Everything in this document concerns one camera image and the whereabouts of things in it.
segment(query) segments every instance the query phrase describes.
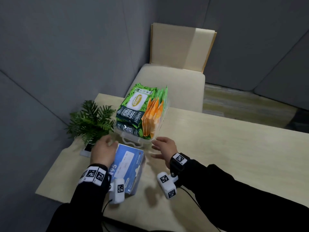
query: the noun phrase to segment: black cable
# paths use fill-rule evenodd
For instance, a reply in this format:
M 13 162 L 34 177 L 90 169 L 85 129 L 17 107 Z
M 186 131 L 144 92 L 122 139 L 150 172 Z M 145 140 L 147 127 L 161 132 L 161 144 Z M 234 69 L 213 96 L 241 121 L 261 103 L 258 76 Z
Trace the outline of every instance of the black cable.
M 104 210 L 106 209 L 107 204 L 109 204 L 111 201 L 112 201 L 112 199 L 111 199 L 110 201 L 108 201 L 108 202 L 106 203 L 105 207 L 103 208 L 102 217 L 103 217 L 103 213 L 104 213 Z M 105 223 L 104 223 L 104 217 L 103 217 L 102 222 L 103 222 L 103 226 L 105 227 L 105 229 L 107 230 L 107 232 L 110 232 L 110 231 L 106 228 L 106 225 L 105 225 Z
M 182 187 L 177 187 L 177 188 L 180 188 L 180 189 L 182 189 L 182 190 L 184 190 L 185 192 L 187 192 L 187 194 L 191 197 L 191 199 L 196 203 L 196 205 L 200 208 L 200 210 L 202 210 L 201 209 L 201 207 L 199 206 L 199 204 L 195 201 L 195 199 L 192 197 L 192 195 L 186 190 L 186 189 L 184 189 L 184 188 L 182 188 Z

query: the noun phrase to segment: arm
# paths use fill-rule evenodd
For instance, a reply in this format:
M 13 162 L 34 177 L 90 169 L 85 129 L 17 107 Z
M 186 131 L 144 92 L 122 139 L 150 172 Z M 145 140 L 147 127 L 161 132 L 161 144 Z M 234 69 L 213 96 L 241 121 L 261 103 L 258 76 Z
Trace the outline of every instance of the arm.
M 114 161 L 118 142 L 108 146 L 111 137 L 103 136 L 92 148 L 90 166 L 98 171 L 106 172 L 102 182 L 82 181 L 84 174 L 70 203 L 62 204 L 54 213 L 47 228 L 49 231 L 102 231 L 102 207 L 106 193 L 109 190 L 108 168 Z
M 153 144 L 154 149 L 161 151 L 161 155 L 153 157 L 164 159 L 170 168 L 170 159 L 178 152 L 175 142 L 159 137 Z M 199 177 L 192 178 L 193 173 Z M 188 160 L 178 177 L 195 194 L 210 222 L 227 232 L 307 227 L 309 208 L 238 182 L 214 164 L 205 167 L 196 160 Z

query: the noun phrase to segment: black long-sleeve shirt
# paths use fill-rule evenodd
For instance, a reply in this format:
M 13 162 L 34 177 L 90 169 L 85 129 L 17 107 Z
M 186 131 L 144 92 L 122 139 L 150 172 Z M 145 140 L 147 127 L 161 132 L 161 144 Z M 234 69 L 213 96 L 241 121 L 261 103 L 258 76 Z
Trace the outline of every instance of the black long-sleeve shirt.
M 103 165 L 95 166 L 107 171 Z M 309 208 L 238 182 L 214 164 L 205 167 L 196 160 L 188 160 L 178 177 L 195 194 L 210 222 L 222 230 L 307 230 Z M 79 184 L 71 203 L 56 210 L 47 231 L 102 231 L 101 211 L 108 187 L 108 184 L 104 187 L 86 182 Z

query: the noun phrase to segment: blue box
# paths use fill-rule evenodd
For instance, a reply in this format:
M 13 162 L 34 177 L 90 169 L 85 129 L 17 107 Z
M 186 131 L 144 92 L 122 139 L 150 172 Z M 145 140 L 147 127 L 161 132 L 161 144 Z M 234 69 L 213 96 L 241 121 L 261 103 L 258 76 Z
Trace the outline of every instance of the blue box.
M 135 195 L 144 163 L 144 151 L 118 144 L 115 161 L 108 169 L 108 173 L 112 175 L 112 180 L 123 178 L 125 180 L 125 193 Z

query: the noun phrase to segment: sanicare logo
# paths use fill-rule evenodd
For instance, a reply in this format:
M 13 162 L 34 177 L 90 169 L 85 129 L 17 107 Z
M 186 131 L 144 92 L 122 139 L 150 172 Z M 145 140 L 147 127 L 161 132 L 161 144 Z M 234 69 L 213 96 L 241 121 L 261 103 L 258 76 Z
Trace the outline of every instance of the sanicare logo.
M 139 94 L 132 100 L 132 107 L 137 106 L 141 102 L 142 96 Z

